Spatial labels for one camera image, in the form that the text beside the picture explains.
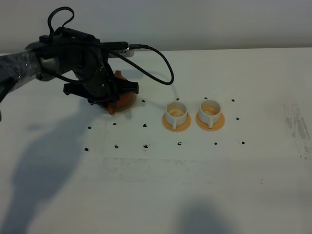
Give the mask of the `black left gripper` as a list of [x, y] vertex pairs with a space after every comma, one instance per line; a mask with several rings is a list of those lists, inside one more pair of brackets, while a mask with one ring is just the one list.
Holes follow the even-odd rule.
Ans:
[[80, 84], [64, 84], [63, 92], [106, 105], [119, 101], [119, 94], [139, 93], [137, 82], [116, 79], [108, 63], [108, 53], [98, 48], [83, 48], [80, 62]]

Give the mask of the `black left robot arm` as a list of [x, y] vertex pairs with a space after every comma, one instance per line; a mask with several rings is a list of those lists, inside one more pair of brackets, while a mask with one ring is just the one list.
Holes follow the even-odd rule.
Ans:
[[65, 82], [63, 92], [104, 107], [110, 114], [138, 94], [139, 85], [113, 72], [110, 49], [94, 36], [69, 28], [43, 35], [24, 51], [1, 56], [0, 98], [38, 79]]

